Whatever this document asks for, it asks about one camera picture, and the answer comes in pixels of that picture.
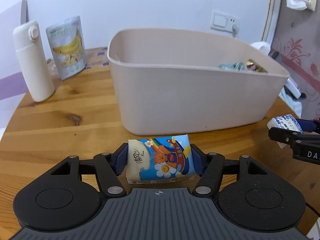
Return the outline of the light blue bedding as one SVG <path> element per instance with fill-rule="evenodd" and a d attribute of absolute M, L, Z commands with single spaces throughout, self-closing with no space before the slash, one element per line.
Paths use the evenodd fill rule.
<path fill-rule="evenodd" d="M 293 98 L 287 94 L 285 87 L 281 89 L 279 97 L 293 110 L 296 116 L 299 118 L 302 117 L 302 103 L 300 101 L 293 100 Z"/>

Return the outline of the green fabric scrunchie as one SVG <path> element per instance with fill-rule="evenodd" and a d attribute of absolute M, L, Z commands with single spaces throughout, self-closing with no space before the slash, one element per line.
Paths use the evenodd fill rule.
<path fill-rule="evenodd" d="M 243 62 L 236 62 L 233 64 L 220 64 L 218 69 L 231 69 L 231 70 L 237 70 L 237 71 L 243 71 L 246 70 L 247 67 Z"/>

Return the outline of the decorated headboard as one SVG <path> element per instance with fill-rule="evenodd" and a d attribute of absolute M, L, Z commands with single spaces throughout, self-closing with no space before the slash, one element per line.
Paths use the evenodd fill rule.
<path fill-rule="evenodd" d="M 319 0 L 315 11 L 292 10 L 286 0 L 273 0 L 271 22 L 272 51 L 279 51 L 282 66 L 297 83 L 306 98 L 302 103 L 302 118 L 319 118 Z"/>

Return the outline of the cream thermos bottle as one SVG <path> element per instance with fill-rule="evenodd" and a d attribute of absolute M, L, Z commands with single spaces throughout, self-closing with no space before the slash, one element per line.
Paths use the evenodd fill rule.
<path fill-rule="evenodd" d="M 43 51 L 39 24 L 26 22 L 13 30 L 18 62 L 32 99 L 42 102 L 51 97 L 55 87 Z"/>

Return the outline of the banana chips snack pouch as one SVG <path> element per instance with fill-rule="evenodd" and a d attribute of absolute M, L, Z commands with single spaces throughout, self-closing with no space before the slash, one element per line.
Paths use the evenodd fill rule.
<path fill-rule="evenodd" d="M 76 62 L 82 58 L 81 55 L 77 56 L 85 50 L 80 16 L 49 26 L 46 35 L 57 68 L 72 65 L 68 63 L 71 59 L 67 59 L 67 56 L 73 56 Z"/>

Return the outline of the gold tissue pack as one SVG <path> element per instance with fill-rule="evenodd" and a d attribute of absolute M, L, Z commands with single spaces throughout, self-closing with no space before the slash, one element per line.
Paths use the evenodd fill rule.
<path fill-rule="evenodd" d="M 259 73 L 266 73 L 267 70 L 261 65 L 261 59 L 263 58 L 262 55 L 268 56 L 271 51 L 271 45 L 267 42 L 260 41 L 254 42 L 250 44 L 251 47 L 259 51 L 254 55 L 254 57 L 249 58 L 246 61 L 247 70 L 259 72 Z"/>

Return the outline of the white wall switch socket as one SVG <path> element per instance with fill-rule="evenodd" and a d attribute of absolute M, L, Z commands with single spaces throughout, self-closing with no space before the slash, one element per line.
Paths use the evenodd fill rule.
<path fill-rule="evenodd" d="M 237 34 L 240 29 L 239 18 L 219 10 L 212 11 L 210 29 Z"/>

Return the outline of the cartoon bear tissue pack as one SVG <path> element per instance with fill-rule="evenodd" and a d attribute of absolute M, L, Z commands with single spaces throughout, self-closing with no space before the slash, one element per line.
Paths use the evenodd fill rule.
<path fill-rule="evenodd" d="M 130 139 L 126 178 L 129 184 L 192 180 L 196 171 L 188 135 Z"/>

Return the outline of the beige plastic storage bin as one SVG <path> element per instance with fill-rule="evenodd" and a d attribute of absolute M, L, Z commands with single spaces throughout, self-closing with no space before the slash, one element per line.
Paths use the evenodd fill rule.
<path fill-rule="evenodd" d="M 240 40 L 180 29 L 126 29 L 108 45 L 121 122 L 136 135 L 212 131 L 264 118 L 289 72 L 262 55 L 267 70 L 218 69 L 258 53 Z"/>

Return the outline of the blue white porcelain tissue pack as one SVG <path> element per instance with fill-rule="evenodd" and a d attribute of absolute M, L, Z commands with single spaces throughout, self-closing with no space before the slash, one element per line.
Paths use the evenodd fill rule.
<path fill-rule="evenodd" d="M 292 114 L 281 115 L 272 118 L 268 123 L 267 127 L 270 130 L 272 127 L 281 128 L 281 129 L 288 129 L 292 131 L 298 131 L 299 133 L 303 134 L 303 130 L 301 129 L 297 119 Z M 278 146 L 283 149 L 288 144 L 284 144 L 281 142 L 277 142 Z"/>

